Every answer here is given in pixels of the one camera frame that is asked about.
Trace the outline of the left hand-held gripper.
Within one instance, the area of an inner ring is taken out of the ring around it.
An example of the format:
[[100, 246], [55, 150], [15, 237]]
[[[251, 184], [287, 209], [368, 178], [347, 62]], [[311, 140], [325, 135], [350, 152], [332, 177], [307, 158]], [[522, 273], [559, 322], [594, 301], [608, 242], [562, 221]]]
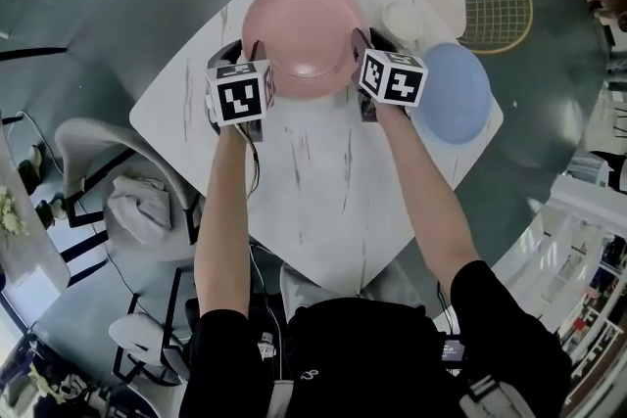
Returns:
[[217, 135], [225, 126], [239, 126], [252, 142], [264, 140], [262, 120], [274, 105], [275, 85], [265, 44], [257, 40], [243, 48], [245, 63], [237, 63], [242, 41], [218, 50], [207, 63], [206, 110]]

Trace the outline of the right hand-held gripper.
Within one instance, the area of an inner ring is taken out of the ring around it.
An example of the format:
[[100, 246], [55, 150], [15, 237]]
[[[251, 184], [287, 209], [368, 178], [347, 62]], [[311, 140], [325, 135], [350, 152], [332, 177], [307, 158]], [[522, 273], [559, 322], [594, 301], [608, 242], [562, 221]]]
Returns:
[[381, 31], [369, 29], [369, 37], [354, 28], [351, 44], [358, 63], [359, 107], [363, 122], [377, 122], [376, 105], [416, 108], [428, 75], [426, 65], [398, 47]]

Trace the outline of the pink big plate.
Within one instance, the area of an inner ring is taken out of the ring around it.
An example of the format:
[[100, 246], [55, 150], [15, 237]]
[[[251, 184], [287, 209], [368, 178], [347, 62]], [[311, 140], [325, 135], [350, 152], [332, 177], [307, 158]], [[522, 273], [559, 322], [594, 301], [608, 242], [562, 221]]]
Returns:
[[242, 28], [244, 52], [261, 41], [280, 97], [309, 100], [336, 94], [357, 63], [352, 33], [368, 21], [356, 0], [254, 0]]

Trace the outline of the blue big plate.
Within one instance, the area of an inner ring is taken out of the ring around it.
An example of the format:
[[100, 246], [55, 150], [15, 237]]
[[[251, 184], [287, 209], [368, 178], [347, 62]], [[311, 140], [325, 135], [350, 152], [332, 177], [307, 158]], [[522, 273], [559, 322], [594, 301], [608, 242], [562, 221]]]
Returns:
[[411, 110], [414, 127], [431, 139], [463, 145], [479, 135], [492, 109], [487, 72], [466, 48], [441, 43], [423, 55], [428, 74], [417, 108]]

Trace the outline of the person's left forearm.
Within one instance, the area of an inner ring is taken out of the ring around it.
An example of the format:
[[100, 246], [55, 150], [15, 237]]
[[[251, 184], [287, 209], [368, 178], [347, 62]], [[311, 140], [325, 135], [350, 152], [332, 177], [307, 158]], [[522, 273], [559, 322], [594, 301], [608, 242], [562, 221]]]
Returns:
[[194, 260], [200, 313], [249, 313], [251, 272], [246, 189], [247, 141], [221, 130], [202, 212]]

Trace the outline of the person's right forearm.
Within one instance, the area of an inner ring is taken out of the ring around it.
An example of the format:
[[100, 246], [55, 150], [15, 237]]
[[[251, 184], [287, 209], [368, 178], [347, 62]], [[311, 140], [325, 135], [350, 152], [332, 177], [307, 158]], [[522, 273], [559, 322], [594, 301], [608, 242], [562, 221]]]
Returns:
[[376, 116], [393, 156], [417, 245], [449, 296], [459, 271], [479, 259], [465, 214], [405, 113], [379, 104]]

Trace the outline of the white marble table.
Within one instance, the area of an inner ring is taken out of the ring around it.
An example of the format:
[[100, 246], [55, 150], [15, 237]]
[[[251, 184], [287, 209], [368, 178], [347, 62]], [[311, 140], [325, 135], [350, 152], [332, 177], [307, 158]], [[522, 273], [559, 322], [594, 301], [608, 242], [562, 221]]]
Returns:
[[[231, 0], [169, 61], [132, 108], [136, 131], [205, 191], [217, 147], [206, 107], [210, 58], [242, 35], [254, 0]], [[356, 0], [368, 21], [404, 1], [424, 14], [425, 48], [452, 40], [426, 0]], [[357, 293], [413, 239], [380, 126], [361, 119], [349, 86], [319, 99], [276, 97], [256, 146], [260, 179], [248, 202], [250, 234], [317, 285]]]

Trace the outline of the grey upholstered chair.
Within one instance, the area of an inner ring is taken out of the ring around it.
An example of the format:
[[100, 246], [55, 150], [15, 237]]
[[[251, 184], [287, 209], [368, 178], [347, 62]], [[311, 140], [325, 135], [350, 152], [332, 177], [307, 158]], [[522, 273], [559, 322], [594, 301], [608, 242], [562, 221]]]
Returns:
[[[55, 132], [63, 160], [64, 202], [70, 227], [103, 222], [102, 242], [157, 261], [194, 256], [200, 194], [136, 131], [105, 121], [77, 117]], [[166, 184], [172, 228], [164, 241], [142, 245], [113, 217], [107, 202], [119, 175], [154, 178]]]

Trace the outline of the white cloth bundle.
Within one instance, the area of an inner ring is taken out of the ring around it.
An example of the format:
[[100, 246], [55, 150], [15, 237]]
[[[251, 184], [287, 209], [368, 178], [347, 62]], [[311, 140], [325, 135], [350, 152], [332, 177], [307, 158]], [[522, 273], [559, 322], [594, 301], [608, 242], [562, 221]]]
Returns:
[[166, 184], [154, 178], [119, 175], [107, 205], [113, 217], [136, 241], [154, 245], [170, 230], [170, 197]]

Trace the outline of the person's grey trousers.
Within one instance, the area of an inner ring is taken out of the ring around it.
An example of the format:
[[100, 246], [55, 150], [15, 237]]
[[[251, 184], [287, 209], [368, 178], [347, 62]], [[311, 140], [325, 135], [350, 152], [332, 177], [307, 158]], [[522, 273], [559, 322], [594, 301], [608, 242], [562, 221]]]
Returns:
[[284, 309], [289, 316], [292, 316], [299, 307], [309, 307], [319, 302], [340, 298], [360, 298], [410, 307], [423, 304], [418, 291], [397, 259], [388, 264], [357, 293], [337, 294], [326, 290], [287, 263], [281, 266], [279, 285]]

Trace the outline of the white flower bunch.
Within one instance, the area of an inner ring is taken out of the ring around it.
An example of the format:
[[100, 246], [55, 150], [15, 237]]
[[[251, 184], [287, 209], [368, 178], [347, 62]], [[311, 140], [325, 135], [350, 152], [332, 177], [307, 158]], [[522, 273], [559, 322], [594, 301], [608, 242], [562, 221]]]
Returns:
[[16, 199], [4, 185], [0, 185], [0, 229], [9, 235], [27, 234], [26, 224], [16, 212]]

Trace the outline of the grey table with black legs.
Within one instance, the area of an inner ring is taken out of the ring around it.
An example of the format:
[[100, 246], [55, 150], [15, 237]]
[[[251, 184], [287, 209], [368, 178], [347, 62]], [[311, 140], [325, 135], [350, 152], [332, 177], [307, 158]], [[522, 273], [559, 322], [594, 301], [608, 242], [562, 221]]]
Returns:
[[55, 248], [35, 210], [14, 162], [0, 120], [0, 185], [16, 199], [16, 212], [25, 222], [26, 235], [9, 235], [0, 229], [0, 268], [6, 279], [17, 287], [31, 274], [43, 274], [58, 293], [70, 283], [70, 271]]

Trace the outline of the person's black shirt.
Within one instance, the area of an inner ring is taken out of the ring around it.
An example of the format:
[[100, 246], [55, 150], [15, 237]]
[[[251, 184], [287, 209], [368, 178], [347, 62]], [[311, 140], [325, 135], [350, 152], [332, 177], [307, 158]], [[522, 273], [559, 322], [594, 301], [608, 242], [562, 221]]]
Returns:
[[[465, 418], [468, 383], [485, 376], [513, 386], [536, 418], [558, 418], [572, 363], [557, 337], [482, 261], [458, 272], [451, 303], [467, 360], [458, 375], [443, 365], [443, 336], [420, 307], [343, 298], [299, 308], [288, 327], [286, 418]], [[251, 322], [232, 310], [205, 313], [179, 418], [266, 418], [271, 392]]]

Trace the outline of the small screen device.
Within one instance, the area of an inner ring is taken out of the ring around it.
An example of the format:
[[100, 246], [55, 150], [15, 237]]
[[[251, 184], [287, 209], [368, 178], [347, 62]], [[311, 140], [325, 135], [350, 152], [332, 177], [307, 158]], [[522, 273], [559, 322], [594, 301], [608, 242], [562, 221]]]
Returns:
[[442, 349], [441, 361], [449, 368], [461, 368], [465, 361], [465, 345], [459, 335], [446, 335]]

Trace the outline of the grey chair with black frame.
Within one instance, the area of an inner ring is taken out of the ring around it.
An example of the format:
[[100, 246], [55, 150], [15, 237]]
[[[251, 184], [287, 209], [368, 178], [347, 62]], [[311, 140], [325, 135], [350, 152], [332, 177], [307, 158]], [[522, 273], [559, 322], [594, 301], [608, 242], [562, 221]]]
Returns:
[[185, 344], [173, 330], [182, 274], [183, 270], [177, 267], [163, 323], [146, 312], [137, 311], [139, 295], [134, 294], [127, 314], [111, 324], [109, 336], [118, 346], [113, 374], [125, 384], [131, 384], [140, 376], [162, 387], [177, 387], [187, 382]]

